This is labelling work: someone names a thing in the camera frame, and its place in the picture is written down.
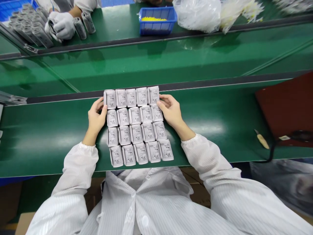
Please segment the hand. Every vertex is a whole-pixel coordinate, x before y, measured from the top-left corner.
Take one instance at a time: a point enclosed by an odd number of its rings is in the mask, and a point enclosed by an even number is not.
[[[173,128],[177,125],[181,125],[184,121],[179,102],[171,95],[160,95],[160,99],[157,105],[162,110],[167,123]]]
[[[53,26],[53,28],[57,32],[56,36],[59,39],[71,39],[75,34],[73,16],[68,12],[64,13],[54,12],[54,13],[56,13],[56,15],[54,16],[55,25]]]
[[[85,135],[83,144],[94,146],[96,144],[96,138],[105,124],[105,118],[107,115],[108,106],[103,106],[103,97],[96,100],[88,111],[89,127]]]
[[[195,137],[196,134],[183,121],[179,102],[171,95],[160,95],[160,99],[157,105],[162,110],[167,123],[175,129],[181,141],[190,140]]]
[[[48,17],[48,21],[49,21],[49,19],[54,20],[58,13],[59,12],[56,12],[56,11],[51,12],[49,17]],[[45,32],[46,32],[46,34],[50,35],[50,27],[48,25],[48,21],[46,22],[46,25],[45,25]]]

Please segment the plastic bag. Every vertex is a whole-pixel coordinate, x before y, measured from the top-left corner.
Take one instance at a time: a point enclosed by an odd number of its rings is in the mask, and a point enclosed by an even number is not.
[[[287,14],[313,10],[313,0],[274,0],[274,2]]]
[[[262,21],[263,18],[256,19],[256,17],[263,11],[262,4],[258,4],[255,0],[224,0],[222,1],[221,9],[221,28],[223,33],[228,30],[235,23],[237,18],[243,16],[250,22]]]
[[[286,205],[313,217],[313,165],[293,160],[250,163],[251,174]]]
[[[218,31],[221,23],[220,0],[174,0],[178,25],[205,33]]]

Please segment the white sleeve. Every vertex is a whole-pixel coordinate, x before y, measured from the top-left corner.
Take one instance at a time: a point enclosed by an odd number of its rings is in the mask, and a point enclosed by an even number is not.
[[[74,5],[78,6],[82,12],[91,13],[96,8],[101,8],[101,0],[74,0]]]
[[[60,11],[59,6],[55,3],[54,0],[36,0],[39,6],[43,7],[47,12],[54,7],[58,11]]]
[[[63,175],[38,209],[27,235],[78,234],[88,213],[84,194],[98,161],[95,146],[75,145],[64,159]]]
[[[263,184],[243,179],[218,146],[197,134],[182,142],[190,164],[211,194],[211,209],[246,234],[313,234],[313,227]]]

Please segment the dark red board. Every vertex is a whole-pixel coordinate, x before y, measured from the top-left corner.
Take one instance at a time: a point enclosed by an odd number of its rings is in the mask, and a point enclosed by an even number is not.
[[[256,98],[275,140],[293,131],[313,132],[313,72],[259,90]],[[313,147],[313,142],[286,140],[279,145]]]

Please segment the worker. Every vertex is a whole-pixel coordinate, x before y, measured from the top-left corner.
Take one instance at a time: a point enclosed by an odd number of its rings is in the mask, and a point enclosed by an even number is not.
[[[88,215],[84,194],[98,161],[95,143],[107,112],[100,98],[88,111],[83,141],[65,157],[63,175],[27,235],[313,234],[313,227],[269,188],[241,178],[241,171],[232,168],[216,144],[195,134],[183,121],[175,98],[160,98],[157,105],[211,195],[211,209],[190,200],[193,190],[178,167],[164,167],[108,171],[102,200]]]
[[[75,34],[73,19],[82,18],[82,12],[91,13],[95,8],[101,8],[101,0],[37,0],[41,7],[49,12],[49,19],[54,22],[56,36],[61,39],[71,39]],[[45,32],[50,34],[48,22]]]

